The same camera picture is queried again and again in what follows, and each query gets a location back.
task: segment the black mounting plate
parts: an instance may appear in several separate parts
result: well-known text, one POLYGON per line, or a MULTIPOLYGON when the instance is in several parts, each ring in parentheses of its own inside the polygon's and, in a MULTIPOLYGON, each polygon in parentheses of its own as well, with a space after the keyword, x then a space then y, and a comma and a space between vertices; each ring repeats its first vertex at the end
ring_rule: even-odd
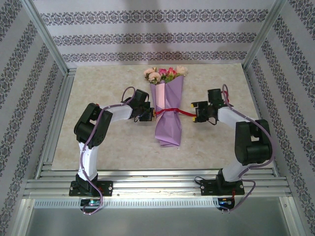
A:
POLYGON ((232 195, 233 190, 235 195, 244 195, 244 186, 242 181, 233 182, 234 185, 219 188, 218 181, 216 179, 203 179, 200 180, 200 190, 202 196, 223 196, 232 195))
MULTIPOLYGON (((103 196, 111 197, 113 194, 113 181, 102 181, 98 180, 96 186, 101 190, 103 196)), ((99 194, 92 195, 85 188, 81 187, 77 181, 72 181, 69 196, 71 197, 99 197, 99 194)))

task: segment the beige tabletop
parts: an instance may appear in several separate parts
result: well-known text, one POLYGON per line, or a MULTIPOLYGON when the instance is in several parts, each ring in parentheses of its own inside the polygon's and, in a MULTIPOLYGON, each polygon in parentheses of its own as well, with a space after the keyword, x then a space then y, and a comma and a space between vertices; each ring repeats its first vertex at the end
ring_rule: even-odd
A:
MULTIPOLYGON (((172 65, 157 65, 169 68, 172 65)), ((194 113, 191 102, 208 99, 207 90, 227 84, 229 100, 239 111, 257 118, 250 91, 240 64, 185 65, 180 109, 194 113)), ((125 88, 150 93, 143 77, 148 65, 78 67, 52 169, 78 169, 80 151, 73 128, 86 106, 93 102, 112 105, 120 102, 125 88)), ((121 120, 109 126, 98 150, 97 168, 101 169, 207 169, 223 168, 235 159, 233 129, 224 123, 193 123, 180 115, 182 140, 180 147, 160 147, 154 138, 155 122, 121 120)))

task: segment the patterned wallpaper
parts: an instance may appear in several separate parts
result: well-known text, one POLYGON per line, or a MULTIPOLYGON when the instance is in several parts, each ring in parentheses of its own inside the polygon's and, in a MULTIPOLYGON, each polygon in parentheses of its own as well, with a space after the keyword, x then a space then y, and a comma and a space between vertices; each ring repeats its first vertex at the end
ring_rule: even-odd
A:
POLYGON ((18 0, 0 0, 0 236, 10 235, 63 75, 18 0))
POLYGON ((314 16, 314 1, 288 1, 247 72, 307 235, 315 235, 314 16))
POLYGON ((273 2, 34 0, 70 68, 241 62, 273 2))

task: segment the flower bouquet wrapping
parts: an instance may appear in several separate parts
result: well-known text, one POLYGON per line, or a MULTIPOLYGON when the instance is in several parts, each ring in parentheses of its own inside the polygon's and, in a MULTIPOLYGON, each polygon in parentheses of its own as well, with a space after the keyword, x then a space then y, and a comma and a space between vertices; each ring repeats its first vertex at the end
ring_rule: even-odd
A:
POLYGON ((149 68, 144 72, 150 82, 154 108, 157 114, 155 138, 161 147, 174 147, 181 144, 182 126, 178 108, 182 100, 184 76, 187 68, 177 66, 168 70, 149 68))

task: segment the flower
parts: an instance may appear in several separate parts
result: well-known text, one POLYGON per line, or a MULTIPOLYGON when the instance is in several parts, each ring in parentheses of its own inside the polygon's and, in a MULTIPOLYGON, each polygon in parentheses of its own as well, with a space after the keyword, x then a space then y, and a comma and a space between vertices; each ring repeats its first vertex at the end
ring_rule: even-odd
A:
POLYGON ((161 75, 157 72, 153 72, 149 75, 149 81, 150 82, 160 82, 161 81, 161 75))
POLYGON ((178 74, 182 74, 182 75, 186 75, 187 74, 187 68, 186 67, 183 67, 183 66, 181 66, 181 65, 179 65, 179 66, 177 66, 176 67, 176 72, 178 73, 178 74))
POLYGON ((176 71, 172 67, 168 69, 167 75, 174 76, 176 74, 177 74, 176 71))
POLYGON ((149 68, 149 69, 145 70, 145 71, 143 72, 143 74, 144 74, 144 76, 147 76, 147 74, 151 74, 151 73, 153 73, 153 72, 155 72, 154 68, 149 68))
POLYGON ((167 74, 167 70, 166 70, 166 69, 159 69, 158 72, 159 72, 159 74, 160 74, 161 76, 167 74))

